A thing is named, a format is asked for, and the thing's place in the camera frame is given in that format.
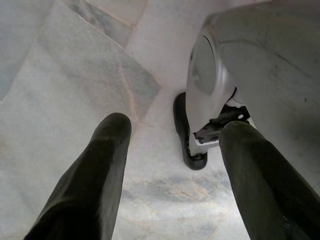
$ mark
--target gray marble veining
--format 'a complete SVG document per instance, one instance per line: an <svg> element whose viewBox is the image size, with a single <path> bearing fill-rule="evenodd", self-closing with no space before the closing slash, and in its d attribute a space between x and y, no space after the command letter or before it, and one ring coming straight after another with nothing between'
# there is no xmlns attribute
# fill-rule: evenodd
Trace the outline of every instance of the gray marble veining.
<svg viewBox="0 0 320 240"><path fill-rule="evenodd" d="M138 23L147 4L147 0L88 0L88 2L129 26Z"/></svg>
<svg viewBox="0 0 320 240"><path fill-rule="evenodd" d="M126 47L131 28L85 0L64 0L65 4L88 23Z"/></svg>
<svg viewBox="0 0 320 240"><path fill-rule="evenodd" d="M0 101L8 92L54 0L0 1Z"/></svg>

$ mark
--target floor tile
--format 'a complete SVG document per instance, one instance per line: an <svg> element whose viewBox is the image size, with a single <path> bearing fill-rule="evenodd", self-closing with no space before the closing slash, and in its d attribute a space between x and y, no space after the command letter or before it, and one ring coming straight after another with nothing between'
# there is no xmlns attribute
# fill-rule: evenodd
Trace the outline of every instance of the floor tile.
<svg viewBox="0 0 320 240"><path fill-rule="evenodd" d="M159 89L123 49L57 1L0 103L0 236L31 227L105 116L125 113L134 132Z"/></svg>
<svg viewBox="0 0 320 240"><path fill-rule="evenodd" d="M219 147L200 171L184 164L173 124L176 94L162 89L131 139L114 240L213 239L221 222L239 215ZM226 235L246 235L241 218L229 223Z"/></svg>
<svg viewBox="0 0 320 240"><path fill-rule="evenodd" d="M232 8L235 8L238 6L253 4L256 2L267 2L267 0L228 0L228 5Z"/></svg>
<svg viewBox="0 0 320 240"><path fill-rule="evenodd" d="M187 85L189 55L205 18L227 1L149 0L127 50L165 87Z"/></svg>
<svg viewBox="0 0 320 240"><path fill-rule="evenodd" d="M84 20L122 47L127 45L131 28L85 0L64 0L65 4Z"/></svg>
<svg viewBox="0 0 320 240"><path fill-rule="evenodd" d="M138 23L147 0L88 0L88 2L130 26Z"/></svg>
<svg viewBox="0 0 320 240"><path fill-rule="evenodd" d="M54 0L0 1L0 101L7 94Z"/></svg>
<svg viewBox="0 0 320 240"><path fill-rule="evenodd" d="M0 237L0 240L21 240L25 237L25 233L23 234L15 234L15 235L10 235L10 236L3 236Z"/></svg>

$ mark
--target marble floor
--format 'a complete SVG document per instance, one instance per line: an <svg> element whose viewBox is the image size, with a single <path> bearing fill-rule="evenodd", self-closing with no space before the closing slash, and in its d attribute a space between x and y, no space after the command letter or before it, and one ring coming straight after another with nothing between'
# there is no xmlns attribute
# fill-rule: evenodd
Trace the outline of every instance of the marble floor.
<svg viewBox="0 0 320 240"><path fill-rule="evenodd" d="M114 240L248 240L220 149L189 170L172 105L205 17L251 2L0 1L0 240L24 237L113 112L133 126Z"/></svg>

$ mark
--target white marble tile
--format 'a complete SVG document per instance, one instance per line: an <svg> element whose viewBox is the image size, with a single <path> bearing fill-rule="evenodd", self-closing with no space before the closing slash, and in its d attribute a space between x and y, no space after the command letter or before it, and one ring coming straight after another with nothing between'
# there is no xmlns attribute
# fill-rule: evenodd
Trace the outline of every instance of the white marble tile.
<svg viewBox="0 0 320 240"><path fill-rule="evenodd" d="M86 0L64 0L65 4L101 33L107 35L122 47L127 45L131 28L111 15L86 2Z"/></svg>
<svg viewBox="0 0 320 240"><path fill-rule="evenodd" d="M230 220L239 211L219 147L200 171L183 163L172 115L176 94L162 89L131 139L114 240L215 239L221 228L225 236L246 236L241 218Z"/></svg>
<svg viewBox="0 0 320 240"><path fill-rule="evenodd" d="M88 0L88 2L127 25L135 25L144 11L147 0Z"/></svg>
<svg viewBox="0 0 320 240"><path fill-rule="evenodd" d="M249 2L149 0L127 50L163 87L183 90L191 49L205 18Z"/></svg>
<svg viewBox="0 0 320 240"><path fill-rule="evenodd" d="M0 237L0 240L21 240L26 236L25 233Z"/></svg>
<svg viewBox="0 0 320 240"><path fill-rule="evenodd" d="M134 131L158 91L131 56L57 1L0 103L0 237L29 230L105 116L125 113Z"/></svg>
<svg viewBox="0 0 320 240"><path fill-rule="evenodd" d="M262 1L261 0L228 0L228 5L232 8L235 8L242 5L254 4L257 2L262 2Z"/></svg>
<svg viewBox="0 0 320 240"><path fill-rule="evenodd" d="M0 1L0 101L8 92L54 0Z"/></svg>

